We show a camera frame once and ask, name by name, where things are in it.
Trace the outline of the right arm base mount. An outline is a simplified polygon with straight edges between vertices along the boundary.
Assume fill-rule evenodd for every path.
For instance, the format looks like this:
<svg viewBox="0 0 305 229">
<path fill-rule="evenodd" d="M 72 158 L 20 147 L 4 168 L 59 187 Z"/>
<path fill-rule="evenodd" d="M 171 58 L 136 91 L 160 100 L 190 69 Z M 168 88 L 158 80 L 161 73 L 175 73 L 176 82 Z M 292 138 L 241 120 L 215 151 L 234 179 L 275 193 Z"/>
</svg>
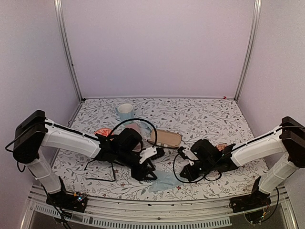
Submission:
<svg viewBox="0 0 305 229">
<path fill-rule="evenodd" d="M 233 210 L 233 213 L 247 211 L 271 204 L 270 194 L 265 194 L 259 190 L 260 179 L 261 177 L 255 180 L 250 194 L 230 199 L 229 207 Z"/>
</svg>

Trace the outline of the brown plaid glasses case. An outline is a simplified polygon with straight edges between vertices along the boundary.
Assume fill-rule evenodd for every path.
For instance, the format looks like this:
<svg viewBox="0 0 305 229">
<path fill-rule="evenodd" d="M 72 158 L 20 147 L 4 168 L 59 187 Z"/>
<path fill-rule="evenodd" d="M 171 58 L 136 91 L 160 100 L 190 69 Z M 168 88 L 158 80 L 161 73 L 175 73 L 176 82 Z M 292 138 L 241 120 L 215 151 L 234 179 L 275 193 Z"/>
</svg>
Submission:
<svg viewBox="0 0 305 229">
<path fill-rule="evenodd" d="M 182 141 L 182 137 L 178 133 L 161 129 L 156 129 L 156 133 L 156 145 L 160 147 L 177 149 Z"/>
</svg>

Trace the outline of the light blue cleaning cloth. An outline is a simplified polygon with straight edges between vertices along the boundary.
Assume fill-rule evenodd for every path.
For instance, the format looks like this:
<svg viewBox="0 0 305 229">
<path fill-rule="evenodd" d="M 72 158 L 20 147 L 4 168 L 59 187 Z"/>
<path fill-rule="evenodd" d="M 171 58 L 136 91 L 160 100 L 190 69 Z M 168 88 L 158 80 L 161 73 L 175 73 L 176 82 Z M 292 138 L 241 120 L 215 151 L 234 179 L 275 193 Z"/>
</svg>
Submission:
<svg viewBox="0 0 305 229">
<path fill-rule="evenodd" d="M 150 193 L 168 190 L 182 184 L 182 182 L 176 179 L 174 173 L 155 171 L 155 175 L 157 176 L 157 179 L 153 181 L 148 188 Z"/>
</svg>

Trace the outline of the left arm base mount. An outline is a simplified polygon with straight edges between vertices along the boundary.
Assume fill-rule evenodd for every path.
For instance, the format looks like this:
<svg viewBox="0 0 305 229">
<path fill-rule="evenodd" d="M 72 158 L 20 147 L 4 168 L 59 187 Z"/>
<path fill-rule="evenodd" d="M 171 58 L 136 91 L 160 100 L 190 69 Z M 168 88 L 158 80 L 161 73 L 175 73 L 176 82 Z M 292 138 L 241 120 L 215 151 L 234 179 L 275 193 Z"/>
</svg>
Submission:
<svg viewBox="0 0 305 229">
<path fill-rule="evenodd" d="M 81 192 L 67 193 L 64 182 L 60 177 L 59 181 L 61 184 L 59 192 L 47 193 L 46 203 L 60 209 L 84 213 L 88 202 L 87 194 Z"/>
</svg>

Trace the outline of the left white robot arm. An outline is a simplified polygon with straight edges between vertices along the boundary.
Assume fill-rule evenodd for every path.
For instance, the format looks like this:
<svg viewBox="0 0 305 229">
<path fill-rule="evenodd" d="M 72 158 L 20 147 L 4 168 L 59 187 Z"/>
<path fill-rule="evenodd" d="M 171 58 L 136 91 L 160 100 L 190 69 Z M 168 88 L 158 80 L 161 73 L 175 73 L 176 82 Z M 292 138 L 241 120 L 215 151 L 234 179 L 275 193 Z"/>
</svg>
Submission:
<svg viewBox="0 0 305 229">
<path fill-rule="evenodd" d="M 125 128 L 117 135 L 113 131 L 106 136 L 89 135 L 61 126 L 46 118 L 44 111 L 37 110 L 16 127 L 11 145 L 14 159 L 30 170 L 60 207 L 67 207 L 71 197 L 63 191 L 60 178 L 40 153 L 42 146 L 75 152 L 96 161 L 118 162 L 130 168 L 132 178 L 138 181 L 157 179 L 150 161 L 157 150 L 152 146 L 135 152 L 143 140 L 132 128 Z"/>
</svg>

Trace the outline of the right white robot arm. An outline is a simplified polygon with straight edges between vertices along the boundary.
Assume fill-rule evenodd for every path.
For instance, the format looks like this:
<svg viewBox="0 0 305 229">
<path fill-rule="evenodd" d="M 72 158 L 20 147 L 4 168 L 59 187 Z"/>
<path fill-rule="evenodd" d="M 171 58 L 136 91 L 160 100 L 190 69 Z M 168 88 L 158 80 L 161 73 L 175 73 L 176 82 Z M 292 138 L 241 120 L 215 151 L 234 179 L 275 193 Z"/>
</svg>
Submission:
<svg viewBox="0 0 305 229">
<path fill-rule="evenodd" d="M 180 172 L 180 177 L 194 182 L 199 176 L 217 170 L 219 173 L 237 168 L 257 159 L 281 153 L 282 157 L 253 186 L 253 193 L 246 198 L 250 208 L 264 202 L 265 195 L 289 178 L 295 171 L 305 166 L 305 127 L 293 118 L 282 118 L 279 126 L 250 141 L 231 144 L 219 150 L 207 139 L 195 142 L 189 154 L 184 148 L 178 149 L 179 155 L 189 163 Z"/>
</svg>

